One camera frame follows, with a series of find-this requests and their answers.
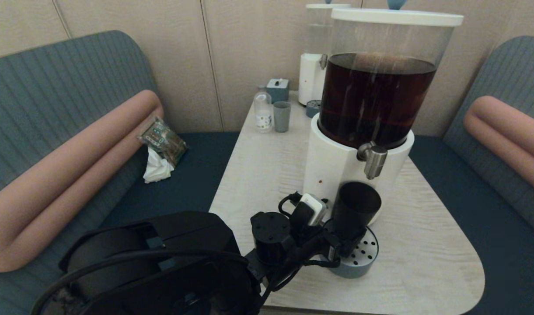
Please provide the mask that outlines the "black plastic cup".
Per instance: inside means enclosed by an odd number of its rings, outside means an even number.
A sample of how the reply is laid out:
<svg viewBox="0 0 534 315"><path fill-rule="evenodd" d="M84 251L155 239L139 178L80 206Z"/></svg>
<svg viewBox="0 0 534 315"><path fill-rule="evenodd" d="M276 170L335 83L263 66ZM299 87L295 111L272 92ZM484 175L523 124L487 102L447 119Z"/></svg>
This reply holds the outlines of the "black plastic cup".
<svg viewBox="0 0 534 315"><path fill-rule="evenodd" d="M363 182L346 182L337 193L332 211L336 237L347 229L366 228L381 207L381 197Z"/></svg>

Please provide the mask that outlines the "steel dispenser tap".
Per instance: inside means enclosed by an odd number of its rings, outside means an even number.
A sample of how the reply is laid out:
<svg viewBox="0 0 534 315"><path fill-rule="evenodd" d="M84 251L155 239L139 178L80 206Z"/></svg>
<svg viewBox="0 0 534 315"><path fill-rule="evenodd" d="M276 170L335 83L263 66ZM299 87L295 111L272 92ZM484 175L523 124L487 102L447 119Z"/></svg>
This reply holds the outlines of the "steel dispenser tap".
<svg viewBox="0 0 534 315"><path fill-rule="evenodd" d="M363 172L368 180L379 177L387 159L387 149L375 142L367 142L359 147L357 160L365 163Z"/></svg>

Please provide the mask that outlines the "grey-blue plastic cup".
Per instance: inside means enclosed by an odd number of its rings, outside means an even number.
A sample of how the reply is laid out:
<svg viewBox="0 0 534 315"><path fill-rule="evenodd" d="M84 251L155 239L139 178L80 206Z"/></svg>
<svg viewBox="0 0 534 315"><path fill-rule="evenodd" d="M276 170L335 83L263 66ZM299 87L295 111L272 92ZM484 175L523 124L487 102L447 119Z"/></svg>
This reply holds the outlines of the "grey-blue plastic cup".
<svg viewBox="0 0 534 315"><path fill-rule="evenodd" d="M289 130L291 115L291 103L278 101L273 104L273 122L277 133L285 133Z"/></svg>

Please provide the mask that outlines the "large blue perforated drip tray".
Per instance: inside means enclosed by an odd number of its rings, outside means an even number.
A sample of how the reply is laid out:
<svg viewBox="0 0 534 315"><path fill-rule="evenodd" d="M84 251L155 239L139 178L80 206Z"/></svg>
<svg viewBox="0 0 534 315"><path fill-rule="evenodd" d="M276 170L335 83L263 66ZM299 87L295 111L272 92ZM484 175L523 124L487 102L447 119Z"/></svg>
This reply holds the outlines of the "large blue perforated drip tray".
<svg viewBox="0 0 534 315"><path fill-rule="evenodd" d="M370 227L367 226L366 235L361 239L352 254L343 259L337 254L339 240L335 235L332 219L324 222L323 227L325 228L327 233L326 237L331 243L331 247L329 248L329 252L325 255L320 255L320 258L324 262L328 261L328 259L341 259L341 265L339 267L329 269L337 276L347 279L356 279L367 274L372 264L375 263L380 249L377 237Z"/></svg>

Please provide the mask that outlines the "large tea beverage dispenser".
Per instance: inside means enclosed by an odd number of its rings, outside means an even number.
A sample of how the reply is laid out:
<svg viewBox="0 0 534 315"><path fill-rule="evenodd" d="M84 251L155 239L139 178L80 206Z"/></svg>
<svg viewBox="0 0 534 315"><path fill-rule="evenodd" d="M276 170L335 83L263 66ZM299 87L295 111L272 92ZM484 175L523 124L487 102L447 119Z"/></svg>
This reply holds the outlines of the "large tea beverage dispenser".
<svg viewBox="0 0 534 315"><path fill-rule="evenodd" d="M311 120L303 190L329 199L364 182L386 202L414 144L412 126L455 27L335 20L320 112ZM379 177L368 180L359 147L387 149Z"/></svg>

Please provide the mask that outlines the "clear plastic bottle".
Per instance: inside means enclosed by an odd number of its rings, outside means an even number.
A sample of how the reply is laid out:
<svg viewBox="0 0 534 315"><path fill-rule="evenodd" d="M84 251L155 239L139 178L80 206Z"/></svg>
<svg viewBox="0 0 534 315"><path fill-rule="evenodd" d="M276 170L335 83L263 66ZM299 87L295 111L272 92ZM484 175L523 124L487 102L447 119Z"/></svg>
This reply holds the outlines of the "clear plastic bottle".
<svg viewBox="0 0 534 315"><path fill-rule="evenodd" d="M253 98L255 113L255 127L259 133L269 133L272 130L272 97L265 85L258 86L258 92Z"/></svg>

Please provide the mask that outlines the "blue-grey tissue box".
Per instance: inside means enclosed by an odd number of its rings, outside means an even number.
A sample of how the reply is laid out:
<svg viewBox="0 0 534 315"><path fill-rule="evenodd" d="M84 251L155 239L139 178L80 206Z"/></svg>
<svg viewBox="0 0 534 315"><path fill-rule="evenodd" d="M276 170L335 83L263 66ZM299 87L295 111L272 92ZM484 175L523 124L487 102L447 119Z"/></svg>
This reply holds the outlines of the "blue-grey tissue box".
<svg viewBox="0 0 534 315"><path fill-rule="evenodd" d="M267 93L271 96L271 101L286 102L289 99L289 83L286 78L271 78L266 86Z"/></svg>

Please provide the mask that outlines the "small empty beverage dispenser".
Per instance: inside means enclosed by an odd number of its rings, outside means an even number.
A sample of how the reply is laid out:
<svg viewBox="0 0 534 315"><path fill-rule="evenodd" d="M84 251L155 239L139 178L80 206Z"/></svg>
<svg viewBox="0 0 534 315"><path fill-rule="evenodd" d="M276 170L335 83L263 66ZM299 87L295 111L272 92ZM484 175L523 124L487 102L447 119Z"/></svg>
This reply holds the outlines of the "small empty beverage dispenser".
<svg viewBox="0 0 534 315"><path fill-rule="evenodd" d="M298 101L306 106L321 100L325 69L330 54L331 13L333 9L306 9L304 49L300 56Z"/></svg>

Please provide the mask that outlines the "white crumpled tissue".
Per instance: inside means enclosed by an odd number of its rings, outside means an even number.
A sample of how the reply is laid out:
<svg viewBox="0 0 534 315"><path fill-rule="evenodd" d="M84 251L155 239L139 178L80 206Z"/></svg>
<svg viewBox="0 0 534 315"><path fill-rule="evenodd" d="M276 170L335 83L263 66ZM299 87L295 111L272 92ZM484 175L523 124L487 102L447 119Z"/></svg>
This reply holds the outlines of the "white crumpled tissue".
<svg viewBox="0 0 534 315"><path fill-rule="evenodd" d="M147 148L147 165L143 174L144 183L158 182L170 178L174 167L155 150Z"/></svg>

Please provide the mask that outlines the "green snack packet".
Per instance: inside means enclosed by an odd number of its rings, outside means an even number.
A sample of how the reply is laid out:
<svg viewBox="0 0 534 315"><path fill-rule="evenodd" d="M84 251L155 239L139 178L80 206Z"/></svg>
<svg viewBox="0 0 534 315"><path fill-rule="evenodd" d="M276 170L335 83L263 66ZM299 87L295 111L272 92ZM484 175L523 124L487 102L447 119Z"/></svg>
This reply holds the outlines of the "green snack packet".
<svg viewBox="0 0 534 315"><path fill-rule="evenodd" d="M177 133L175 133L165 121L155 115L147 119L137 138L160 155L161 158L174 168L188 151L189 146Z"/></svg>

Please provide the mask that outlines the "pink cylindrical bolster cushion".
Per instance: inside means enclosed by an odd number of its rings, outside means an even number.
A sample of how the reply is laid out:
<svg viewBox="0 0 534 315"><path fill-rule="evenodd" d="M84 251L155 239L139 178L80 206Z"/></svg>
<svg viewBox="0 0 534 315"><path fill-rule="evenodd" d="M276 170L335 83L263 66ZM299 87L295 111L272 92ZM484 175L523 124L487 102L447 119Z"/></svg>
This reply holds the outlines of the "pink cylindrical bolster cushion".
<svg viewBox="0 0 534 315"><path fill-rule="evenodd" d="M0 191L0 273L39 256L137 152L137 132L164 116L143 90L39 160Z"/></svg>
<svg viewBox="0 0 534 315"><path fill-rule="evenodd" d="M534 187L534 118L492 97L465 112L465 130Z"/></svg>

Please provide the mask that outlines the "white dispenser lid blue knob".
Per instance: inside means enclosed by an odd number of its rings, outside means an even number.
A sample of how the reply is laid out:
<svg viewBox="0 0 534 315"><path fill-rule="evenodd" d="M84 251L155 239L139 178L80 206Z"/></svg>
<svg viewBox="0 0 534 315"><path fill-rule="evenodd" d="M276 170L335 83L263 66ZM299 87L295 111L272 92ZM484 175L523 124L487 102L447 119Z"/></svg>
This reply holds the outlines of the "white dispenser lid blue knob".
<svg viewBox="0 0 534 315"><path fill-rule="evenodd" d="M460 14L373 8L333 9L331 18L339 21L431 27L457 27L464 20L464 16Z"/></svg>

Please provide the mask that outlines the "teal upholstered booth sofa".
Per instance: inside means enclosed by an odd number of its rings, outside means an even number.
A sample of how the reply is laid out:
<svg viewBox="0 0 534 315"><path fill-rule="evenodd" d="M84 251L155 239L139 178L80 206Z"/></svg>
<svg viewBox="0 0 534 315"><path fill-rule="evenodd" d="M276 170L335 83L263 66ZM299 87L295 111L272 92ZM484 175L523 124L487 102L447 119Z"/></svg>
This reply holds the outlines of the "teal upholstered booth sofa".
<svg viewBox="0 0 534 315"><path fill-rule="evenodd" d="M416 136L409 157L482 262L483 295L463 315L534 315L534 187L465 129L465 114L483 96L534 119L534 36L496 48L445 136Z"/></svg>
<svg viewBox="0 0 534 315"><path fill-rule="evenodd" d="M0 190L83 128L136 93L157 92L132 38L107 31L0 58ZM188 151L171 177L145 184L143 146L65 225L33 262L0 273L0 315L29 315L61 277L65 252L87 231L146 217L207 213L237 133L186 133Z"/></svg>

